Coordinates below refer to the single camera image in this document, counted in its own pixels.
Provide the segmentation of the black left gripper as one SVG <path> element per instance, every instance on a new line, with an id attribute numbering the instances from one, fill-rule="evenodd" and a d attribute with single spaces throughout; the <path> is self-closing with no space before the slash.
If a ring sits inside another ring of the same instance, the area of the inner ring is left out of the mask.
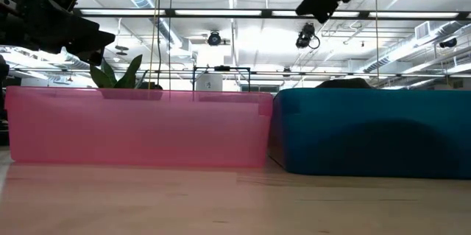
<path id="1" fill-rule="evenodd" d="M 58 54 L 63 48 L 93 66 L 102 64 L 113 33 L 51 0 L 0 0 L 0 45 Z"/>

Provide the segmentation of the dark grey cap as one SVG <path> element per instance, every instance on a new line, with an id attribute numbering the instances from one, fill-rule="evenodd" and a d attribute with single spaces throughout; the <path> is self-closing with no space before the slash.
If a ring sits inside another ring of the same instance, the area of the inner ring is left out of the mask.
<path id="1" fill-rule="evenodd" d="M 322 82 L 317 88 L 361 88 L 373 89 L 365 79 L 352 78 L 352 79 L 334 79 Z"/>

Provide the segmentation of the green leafy plant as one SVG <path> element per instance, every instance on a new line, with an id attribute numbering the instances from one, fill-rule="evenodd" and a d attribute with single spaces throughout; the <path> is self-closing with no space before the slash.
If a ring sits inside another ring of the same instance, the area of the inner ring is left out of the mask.
<path id="1" fill-rule="evenodd" d="M 95 66 L 90 67 L 90 75 L 93 82 L 98 88 L 132 88 L 137 89 L 141 86 L 148 70 L 143 73 L 140 80 L 137 80 L 136 73 L 139 70 L 143 55 L 136 56 L 129 64 L 126 72 L 119 80 L 111 66 L 103 61 L 101 68 Z"/>

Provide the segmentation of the dark plant pot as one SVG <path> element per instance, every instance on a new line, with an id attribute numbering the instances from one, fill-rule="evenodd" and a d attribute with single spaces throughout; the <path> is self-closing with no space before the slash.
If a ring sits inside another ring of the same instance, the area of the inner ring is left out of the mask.
<path id="1" fill-rule="evenodd" d="M 163 88 L 155 82 L 142 82 L 137 89 L 99 89 L 105 99 L 160 100 Z"/>

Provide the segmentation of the long ceiling light strip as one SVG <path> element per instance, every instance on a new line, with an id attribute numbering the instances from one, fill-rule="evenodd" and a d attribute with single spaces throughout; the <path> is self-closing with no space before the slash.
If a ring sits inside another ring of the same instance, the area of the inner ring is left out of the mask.
<path id="1" fill-rule="evenodd" d="M 252 76 L 270 76 L 270 77 L 379 77 L 379 78 L 390 78 L 390 77 L 413 77 L 413 78 L 471 78 L 471 74 L 465 73 L 440 73 L 440 74 L 374 74 L 374 73 L 356 73 L 356 72 L 315 72 L 315 71 L 252 71 L 249 68 L 231 68 L 230 70 L 217 71 L 214 68 L 200 68 L 189 69 L 189 70 L 137 70 L 138 74 L 147 72 L 148 75 L 157 76 L 164 78 L 165 76 L 176 75 L 177 77 L 190 77 L 197 76 L 199 74 L 239 74 L 243 75 L 247 79 Z"/>

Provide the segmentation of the pink translucent plastic bin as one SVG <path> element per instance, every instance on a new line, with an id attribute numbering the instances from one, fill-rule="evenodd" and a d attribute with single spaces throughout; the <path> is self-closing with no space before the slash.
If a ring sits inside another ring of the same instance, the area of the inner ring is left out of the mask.
<path id="1" fill-rule="evenodd" d="M 31 163 L 263 166 L 272 95 L 163 92 L 158 101 L 124 100 L 96 88 L 10 86 L 11 155 Z"/>

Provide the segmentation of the blue plastic bin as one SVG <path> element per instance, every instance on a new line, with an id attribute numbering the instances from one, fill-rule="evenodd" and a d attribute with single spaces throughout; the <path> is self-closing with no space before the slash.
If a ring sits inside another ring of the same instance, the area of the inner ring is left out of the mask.
<path id="1" fill-rule="evenodd" d="M 286 89 L 269 156 L 300 175 L 471 180 L 471 91 Z"/>

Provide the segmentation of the white cylindrical column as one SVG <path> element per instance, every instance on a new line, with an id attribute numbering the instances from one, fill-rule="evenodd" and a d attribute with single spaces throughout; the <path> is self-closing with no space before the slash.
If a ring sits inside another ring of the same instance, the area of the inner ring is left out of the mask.
<path id="1" fill-rule="evenodd" d="M 221 74 L 201 74 L 195 80 L 196 91 L 223 91 Z"/>

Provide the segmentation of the black frame beam with lights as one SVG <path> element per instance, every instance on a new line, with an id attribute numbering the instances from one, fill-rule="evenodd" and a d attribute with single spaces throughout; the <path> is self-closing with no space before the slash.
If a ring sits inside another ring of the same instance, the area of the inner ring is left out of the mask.
<path id="1" fill-rule="evenodd" d="M 75 12 L 86 18 L 151 18 L 155 15 L 164 18 L 313 18 L 312 15 L 297 15 L 293 10 L 281 9 L 78 8 Z M 332 20 L 471 21 L 471 12 L 337 10 L 327 17 Z"/>

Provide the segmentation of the silver air duct with vent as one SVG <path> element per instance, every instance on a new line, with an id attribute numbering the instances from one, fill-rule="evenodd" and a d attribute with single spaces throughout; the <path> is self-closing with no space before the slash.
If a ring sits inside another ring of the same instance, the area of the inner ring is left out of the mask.
<path id="1" fill-rule="evenodd" d="M 414 34 L 379 51 L 361 66 L 358 73 L 370 73 L 423 49 L 428 44 L 435 44 L 451 39 L 471 27 L 471 21 L 425 21 L 414 28 Z"/>

